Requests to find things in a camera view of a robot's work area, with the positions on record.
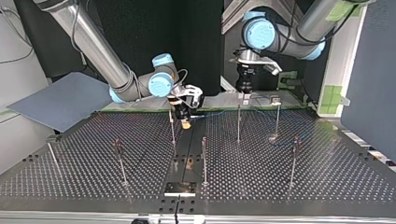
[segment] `robotic arm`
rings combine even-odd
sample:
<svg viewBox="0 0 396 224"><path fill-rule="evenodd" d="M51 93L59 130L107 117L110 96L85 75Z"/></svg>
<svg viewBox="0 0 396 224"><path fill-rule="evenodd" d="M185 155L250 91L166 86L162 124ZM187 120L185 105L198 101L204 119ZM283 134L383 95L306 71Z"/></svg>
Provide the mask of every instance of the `robotic arm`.
<svg viewBox="0 0 396 224"><path fill-rule="evenodd" d="M167 96L183 128L190 128L191 109L199 106L203 92L192 85L183 86L170 54L155 57L154 72L136 78L75 1L35 0L35 3L62 26L106 79L113 101L125 103L150 95ZM191 104L186 102L187 96L192 96Z"/></svg>
<svg viewBox="0 0 396 224"><path fill-rule="evenodd" d="M277 24L265 12L249 11L243 18L241 47L233 60L238 63L236 88L243 93L251 93L251 79L259 66L273 75L282 71L272 59L261 56L262 50L300 60L315 60L324 50L326 40L342 28L355 9L371 2L373 0L316 0L294 27ZM341 25L326 38L342 19Z"/></svg>

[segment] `gray wall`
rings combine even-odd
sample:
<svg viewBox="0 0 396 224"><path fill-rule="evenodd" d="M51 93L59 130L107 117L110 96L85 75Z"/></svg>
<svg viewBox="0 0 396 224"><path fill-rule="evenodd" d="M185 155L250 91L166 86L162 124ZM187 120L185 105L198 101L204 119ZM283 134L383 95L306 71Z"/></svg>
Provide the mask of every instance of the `gray wall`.
<svg viewBox="0 0 396 224"><path fill-rule="evenodd" d="M342 124L396 161L396 1L368 6L352 70Z"/></svg>
<svg viewBox="0 0 396 224"><path fill-rule="evenodd" d="M15 8L12 0L0 0L0 6ZM18 19L12 19L23 32ZM29 48L17 38L0 15L0 62L20 58ZM16 114L6 106L48 86L33 53L15 63L0 63L0 174L39 149L53 130Z"/></svg>

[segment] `vertical metal post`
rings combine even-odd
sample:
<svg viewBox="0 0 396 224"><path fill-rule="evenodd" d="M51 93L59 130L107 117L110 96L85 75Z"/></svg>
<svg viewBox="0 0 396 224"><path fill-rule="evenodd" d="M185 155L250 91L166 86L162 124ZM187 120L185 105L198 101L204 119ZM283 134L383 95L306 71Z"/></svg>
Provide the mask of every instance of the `vertical metal post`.
<svg viewBox="0 0 396 224"><path fill-rule="evenodd" d="M56 156L55 156L55 153L53 151L52 145L50 143L47 143L47 145L49 146L50 155L52 156L53 160L55 161L56 166L59 167L58 160L56 159Z"/></svg>
<svg viewBox="0 0 396 224"><path fill-rule="evenodd" d="M123 167L122 159L120 159L120 166L121 166L121 170L122 170L122 176L124 179L123 184L128 185L128 181L126 180L125 168Z"/></svg>
<svg viewBox="0 0 396 224"><path fill-rule="evenodd" d="M206 137L202 138L202 156L204 160L204 186L208 185L206 173Z"/></svg>
<svg viewBox="0 0 396 224"><path fill-rule="evenodd" d="M296 162L297 162L297 158L300 154L300 144L301 144L300 137L298 135L296 135L294 137L294 141L293 141L293 165L291 166L291 177L290 177L289 190L291 190L291 188L293 188Z"/></svg>
<svg viewBox="0 0 396 224"><path fill-rule="evenodd" d="M277 106L277 111L276 111L276 126L275 126L276 137L277 137L277 130L279 128L279 115L280 115L280 104Z"/></svg>
<svg viewBox="0 0 396 224"><path fill-rule="evenodd" d="M126 179L126 174L125 174L125 168L123 166L123 162L122 162L122 148L121 148L121 142L120 139L117 138L116 141L114 142L114 152L116 153L117 158L119 159L120 162L120 168L122 171L122 178L123 178L123 183L122 185L124 186L128 186L128 180Z"/></svg>
<svg viewBox="0 0 396 224"><path fill-rule="evenodd" d="M171 122L171 129L172 129L172 144L175 146L176 140L175 140L175 125L174 125L174 120L172 118L172 110L169 109L169 121Z"/></svg>
<svg viewBox="0 0 396 224"><path fill-rule="evenodd" d="M276 126L275 126L275 132L271 134L269 137L270 143L274 143L278 137L278 131L279 131L279 119L280 119L280 107L282 106L282 103L280 101L280 97L277 95L273 95L270 97L270 103L271 105L276 105L277 110L276 110Z"/></svg>
<svg viewBox="0 0 396 224"><path fill-rule="evenodd" d="M237 142L238 144L241 142L241 105L238 105L238 137Z"/></svg>

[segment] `perforated breadboard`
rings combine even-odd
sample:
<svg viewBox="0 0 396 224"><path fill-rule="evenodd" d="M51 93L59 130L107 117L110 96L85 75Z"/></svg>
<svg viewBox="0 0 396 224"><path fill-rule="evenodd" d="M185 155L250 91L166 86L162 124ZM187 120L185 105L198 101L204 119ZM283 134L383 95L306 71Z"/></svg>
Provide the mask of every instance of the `perforated breadboard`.
<svg viewBox="0 0 396 224"><path fill-rule="evenodd" d="M119 138L129 187L113 144ZM99 114L0 187L0 195L48 199L158 199L174 154L167 114Z"/></svg>
<svg viewBox="0 0 396 224"><path fill-rule="evenodd" d="M395 186L355 150L328 122L306 111L281 111L278 139L275 111L242 112L237 144L237 113L208 117L208 186L201 199L211 202L395 202ZM293 139L302 144L292 184Z"/></svg>
<svg viewBox="0 0 396 224"><path fill-rule="evenodd" d="M0 176L0 210L227 216L396 217L396 176L309 110L209 113L192 129L167 113L104 113ZM293 139L301 139L293 181ZM202 137L207 181L203 186ZM113 143L120 139L128 186ZM187 165L186 158L198 158ZM195 182L195 197L165 197L168 182Z"/></svg>

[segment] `white wall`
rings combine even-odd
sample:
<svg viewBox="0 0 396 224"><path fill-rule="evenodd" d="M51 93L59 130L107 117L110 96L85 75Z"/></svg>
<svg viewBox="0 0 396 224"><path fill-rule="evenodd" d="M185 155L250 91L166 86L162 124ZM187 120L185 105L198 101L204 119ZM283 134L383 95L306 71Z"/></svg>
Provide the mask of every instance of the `white wall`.
<svg viewBox="0 0 396 224"><path fill-rule="evenodd" d="M0 0L0 6L15 9L13 0ZM13 16L10 18L24 36L21 22ZM0 62L23 57L29 50L0 15ZM7 105L47 86L34 53L15 63L0 63L0 174L44 146L46 138L53 134L50 128L5 112Z"/></svg>
<svg viewBox="0 0 396 224"><path fill-rule="evenodd" d="M366 11L367 7L364 7L359 17L350 17L340 32L332 38L332 47L323 78L318 111L320 111L325 86L342 86L341 95L343 97L347 96L347 88L361 38L361 27L364 23ZM341 118L343 108L343 105L339 105L336 114L318 114L324 118Z"/></svg>

